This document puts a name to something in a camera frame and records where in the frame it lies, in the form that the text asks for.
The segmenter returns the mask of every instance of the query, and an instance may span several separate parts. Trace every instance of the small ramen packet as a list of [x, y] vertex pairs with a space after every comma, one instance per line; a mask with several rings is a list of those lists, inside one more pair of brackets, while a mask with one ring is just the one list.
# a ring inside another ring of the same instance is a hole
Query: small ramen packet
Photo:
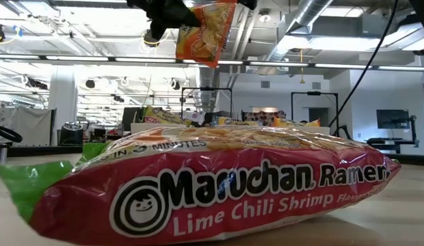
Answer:
[[176, 58], [193, 59], [211, 68], [218, 65], [226, 41], [236, 0], [218, 0], [217, 3], [191, 8], [202, 23], [201, 27], [183, 25], [178, 32]]

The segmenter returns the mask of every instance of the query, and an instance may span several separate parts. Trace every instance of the desk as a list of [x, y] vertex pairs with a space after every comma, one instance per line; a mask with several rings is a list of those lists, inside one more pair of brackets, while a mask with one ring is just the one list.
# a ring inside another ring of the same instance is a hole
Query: desk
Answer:
[[[80, 154], [9, 158], [8, 165], [59, 159], [77, 161]], [[0, 181], [0, 246], [67, 246], [38, 236], [20, 219]], [[380, 194], [349, 208], [277, 230], [223, 242], [217, 246], [384, 245], [424, 246], [424, 167], [403, 165]]]

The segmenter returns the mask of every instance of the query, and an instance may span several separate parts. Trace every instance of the snack package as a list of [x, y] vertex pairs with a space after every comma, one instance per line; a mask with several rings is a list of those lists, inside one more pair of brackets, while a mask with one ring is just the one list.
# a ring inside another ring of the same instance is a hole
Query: snack package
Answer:
[[214, 126], [225, 126], [225, 125], [234, 125], [234, 126], [261, 126], [259, 122], [240, 122], [238, 120], [227, 118], [227, 117], [214, 117]]
[[176, 58], [193, 59], [215, 68], [226, 48], [236, 4], [236, 0], [218, 0], [191, 8], [202, 26], [182, 25], [178, 31]]
[[309, 123], [299, 123], [299, 122], [294, 122], [292, 120], [286, 120], [286, 119], [281, 119], [281, 118], [274, 119], [273, 127], [292, 127], [292, 126], [320, 127], [320, 120], [315, 120], [315, 121], [309, 122]]
[[170, 112], [148, 106], [144, 113], [144, 123], [153, 124], [185, 124], [190, 126], [192, 120], [186, 120]]
[[222, 126], [154, 128], [86, 145], [75, 167], [4, 165], [0, 177], [40, 235], [134, 246], [224, 240], [297, 223], [379, 193], [399, 170], [364, 143]]

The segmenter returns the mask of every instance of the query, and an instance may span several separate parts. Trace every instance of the television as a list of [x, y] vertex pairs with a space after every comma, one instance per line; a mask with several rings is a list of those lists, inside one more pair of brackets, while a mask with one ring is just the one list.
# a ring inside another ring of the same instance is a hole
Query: television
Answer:
[[408, 110], [377, 110], [377, 127], [379, 129], [409, 129], [410, 114]]

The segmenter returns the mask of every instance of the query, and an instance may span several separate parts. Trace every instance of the ceiling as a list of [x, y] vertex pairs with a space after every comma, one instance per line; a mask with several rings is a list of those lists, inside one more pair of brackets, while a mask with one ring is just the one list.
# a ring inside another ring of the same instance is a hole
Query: ceiling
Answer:
[[[9, 44], [0, 45], [0, 53], [35, 54], [35, 55], [88, 55], [88, 56], [126, 56], [126, 57], [175, 57], [177, 29], [168, 30], [167, 37], [157, 48], [144, 45], [142, 37], [150, 27], [145, 12], [129, 9], [124, 0], [52, 0], [52, 1], [8, 1], [13, 8], [4, 6], [0, 0], [0, 24], [4, 25], [7, 40], [11, 40], [16, 31], [14, 26], [22, 30], [21, 36]], [[380, 0], [340, 0], [334, 3], [323, 13], [325, 16], [357, 17], [364, 10], [374, 10], [377, 14], [385, 10], [390, 1]], [[250, 34], [250, 41], [243, 51], [243, 59], [268, 54], [276, 45], [276, 28], [281, 14], [288, 14], [297, 8], [298, 0], [262, 0], [259, 1], [262, 9], [268, 9], [271, 20], [261, 22], [256, 17], [254, 29]], [[408, 1], [401, 1], [400, 9], [408, 9]], [[239, 26], [239, 15], [244, 9], [238, 5], [228, 39], [228, 46], [222, 54], [222, 59], [230, 59], [235, 45]], [[405, 65], [414, 61], [409, 51], [392, 51], [378, 55], [377, 63]], [[286, 56], [290, 62], [299, 62], [299, 53], [289, 52]], [[304, 62], [364, 64], [368, 60], [361, 52], [351, 51], [324, 51], [304, 50]], [[0, 62], [0, 91], [2, 92], [33, 92], [41, 91], [26, 87], [25, 78], [37, 79], [49, 86], [54, 67], [50, 64], [24, 64]], [[177, 96], [180, 91], [174, 91], [169, 83], [172, 79], [179, 81], [182, 86], [196, 87], [195, 68], [157, 68], [145, 66], [98, 66], [79, 65], [76, 79], [79, 81], [79, 93], [107, 93], [113, 94], [111, 89], [89, 89], [85, 86], [88, 79], [99, 81], [108, 79], [110, 83], [117, 83], [117, 93], [130, 94], [159, 94], [161, 100], [155, 98], [155, 105], [169, 105], [173, 110], [179, 108]], [[329, 74], [338, 72], [333, 69], [305, 69], [305, 74]], [[289, 74], [300, 73], [300, 68], [290, 69]], [[41, 107], [47, 106], [48, 96], [17, 96], [25, 100], [32, 100]], [[153, 103], [150, 98], [131, 96], [130, 105]], [[86, 110], [100, 107], [98, 105], [119, 105], [111, 96], [80, 96], [79, 113], [84, 115]], [[105, 113], [112, 119], [122, 115], [122, 111]]]

